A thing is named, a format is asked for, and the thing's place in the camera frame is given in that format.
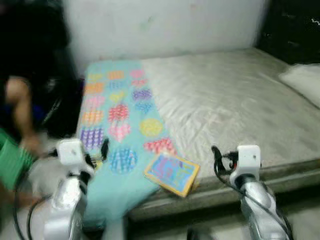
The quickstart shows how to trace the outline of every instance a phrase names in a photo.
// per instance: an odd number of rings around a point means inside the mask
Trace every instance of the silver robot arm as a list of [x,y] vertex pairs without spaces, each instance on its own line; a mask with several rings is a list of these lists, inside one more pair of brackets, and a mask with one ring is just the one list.
[[[252,240],[291,240],[291,230],[285,218],[278,214],[274,196],[259,181],[260,148],[257,145],[240,145],[237,151],[223,156],[214,146],[212,151],[215,161],[218,161],[215,163],[217,173],[220,170],[222,175],[230,174],[230,187],[240,193],[241,210],[248,222]],[[231,170],[224,168],[222,158],[232,160]]]
[[93,165],[79,139],[62,140],[57,145],[61,163],[69,173],[61,181],[44,225],[44,240],[81,240],[83,216],[87,206],[87,186],[94,176]]

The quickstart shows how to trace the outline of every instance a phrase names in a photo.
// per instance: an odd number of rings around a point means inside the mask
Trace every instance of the mattress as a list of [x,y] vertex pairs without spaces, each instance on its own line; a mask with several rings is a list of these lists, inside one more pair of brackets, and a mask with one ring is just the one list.
[[200,165],[180,199],[160,190],[131,211],[143,220],[237,200],[215,177],[211,145],[261,148],[261,177],[275,192],[320,183],[320,110],[282,84],[288,65],[255,48],[142,60],[155,104],[183,158]]

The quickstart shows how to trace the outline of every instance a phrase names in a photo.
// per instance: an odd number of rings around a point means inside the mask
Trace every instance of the bedroom wall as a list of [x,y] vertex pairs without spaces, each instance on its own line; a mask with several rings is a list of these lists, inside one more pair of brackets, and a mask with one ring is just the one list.
[[78,72],[105,59],[248,48],[267,0],[65,0]]

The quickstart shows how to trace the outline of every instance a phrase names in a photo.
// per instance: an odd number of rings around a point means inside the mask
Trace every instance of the light blue blanket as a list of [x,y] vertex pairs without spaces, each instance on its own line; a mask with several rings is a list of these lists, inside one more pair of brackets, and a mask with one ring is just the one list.
[[121,218],[156,191],[144,170],[157,153],[176,153],[139,61],[88,67],[77,136],[92,156],[110,141],[107,161],[89,184],[88,228]]

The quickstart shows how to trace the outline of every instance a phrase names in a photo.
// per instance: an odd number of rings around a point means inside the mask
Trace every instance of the pillow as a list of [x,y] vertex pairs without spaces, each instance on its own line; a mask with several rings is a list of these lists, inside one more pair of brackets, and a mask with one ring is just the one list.
[[320,64],[297,64],[279,77],[282,82],[320,108]]

